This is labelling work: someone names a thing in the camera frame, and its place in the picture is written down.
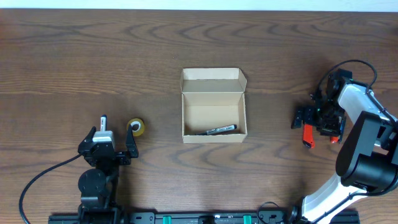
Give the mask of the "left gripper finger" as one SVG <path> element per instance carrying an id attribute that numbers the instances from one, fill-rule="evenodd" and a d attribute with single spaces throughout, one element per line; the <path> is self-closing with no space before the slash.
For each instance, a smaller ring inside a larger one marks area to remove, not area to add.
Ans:
<path id="1" fill-rule="evenodd" d="M 78 145 L 78 152 L 90 152 L 95 143 L 93 142 L 93 137 L 96 132 L 96 127 L 93 126 L 87 136 Z"/>
<path id="2" fill-rule="evenodd" d="M 136 142 L 135 142 L 134 136 L 133 136 L 132 126 L 130 124 L 127 126 L 127 135 L 126 135 L 125 145 L 126 145 L 127 151 L 130 154 L 131 158 L 139 157 L 139 151 L 137 149 L 137 145 L 136 145 Z"/>

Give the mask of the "yellow tape roll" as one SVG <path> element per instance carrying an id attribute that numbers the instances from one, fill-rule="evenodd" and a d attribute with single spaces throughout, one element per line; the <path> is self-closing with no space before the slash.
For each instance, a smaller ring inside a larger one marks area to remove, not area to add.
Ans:
<path id="1" fill-rule="evenodd" d="M 133 118 L 127 123 L 127 129 L 131 128 L 134 137 L 141 136 L 145 131 L 145 124 L 139 118 Z"/>

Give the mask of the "red utility knife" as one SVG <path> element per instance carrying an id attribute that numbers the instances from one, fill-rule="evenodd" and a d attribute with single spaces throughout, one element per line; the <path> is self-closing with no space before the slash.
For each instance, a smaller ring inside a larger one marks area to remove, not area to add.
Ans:
<path id="1" fill-rule="evenodd" d="M 308 148 L 315 147 L 315 141 L 313 138 L 313 126 L 309 124 L 304 124 L 302 142 Z"/>

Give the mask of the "blue capped white marker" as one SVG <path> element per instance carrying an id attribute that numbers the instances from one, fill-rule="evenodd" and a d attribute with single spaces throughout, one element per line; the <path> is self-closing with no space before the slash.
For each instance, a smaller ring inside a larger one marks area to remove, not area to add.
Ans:
<path id="1" fill-rule="evenodd" d="M 100 131 L 106 131 L 106 125 L 107 125 L 107 116 L 104 114 L 100 117 Z"/>

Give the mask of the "black whiteboard marker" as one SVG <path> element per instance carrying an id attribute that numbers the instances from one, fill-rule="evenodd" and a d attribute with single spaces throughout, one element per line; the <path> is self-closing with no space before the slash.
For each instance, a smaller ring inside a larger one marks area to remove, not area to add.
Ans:
<path id="1" fill-rule="evenodd" d="M 237 128 L 236 124 L 230 124 L 230 125 L 227 125 L 227 126 L 222 126 L 222 127 L 218 127 L 218 128 L 214 128 L 214 129 L 210 129 L 210 130 L 204 131 L 202 133 L 198 133 L 197 136 L 216 135 L 216 134 L 220 134 L 220 133 L 234 131 L 236 128 Z"/>

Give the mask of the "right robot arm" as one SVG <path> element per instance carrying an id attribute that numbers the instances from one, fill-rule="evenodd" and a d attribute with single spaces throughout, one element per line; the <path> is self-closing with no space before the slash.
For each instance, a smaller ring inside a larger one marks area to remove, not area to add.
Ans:
<path id="1" fill-rule="evenodd" d="M 317 88 L 314 104 L 295 110 L 291 127 L 303 128 L 309 148 L 315 145 L 313 129 L 342 147 L 335 173 L 292 209 L 290 223 L 331 223 L 352 203 L 397 188 L 397 118 L 351 71 L 334 68 L 325 77 L 326 90 Z"/>

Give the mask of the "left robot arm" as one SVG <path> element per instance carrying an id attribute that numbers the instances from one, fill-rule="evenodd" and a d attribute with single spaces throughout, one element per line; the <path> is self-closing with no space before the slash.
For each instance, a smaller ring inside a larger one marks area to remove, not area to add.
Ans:
<path id="1" fill-rule="evenodd" d="M 113 132 L 97 131 L 95 127 L 79 144 L 78 153 L 92 166 L 78 180 L 80 223 L 129 223 L 129 215 L 116 202 L 116 192 L 119 168 L 128 166 L 139 155 L 131 125 L 127 129 L 126 148 L 116 152 Z"/>

